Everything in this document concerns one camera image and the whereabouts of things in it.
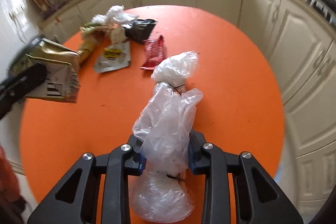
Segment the person's left hand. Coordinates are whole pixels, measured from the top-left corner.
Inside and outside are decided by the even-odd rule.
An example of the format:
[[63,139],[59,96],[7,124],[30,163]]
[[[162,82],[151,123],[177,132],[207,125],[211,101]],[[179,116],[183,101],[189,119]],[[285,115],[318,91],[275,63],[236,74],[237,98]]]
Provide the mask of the person's left hand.
[[15,176],[10,163],[6,159],[5,151],[0,149],[0,182],[1,194],[5,200],[15,202],[20,198],[18,179]]

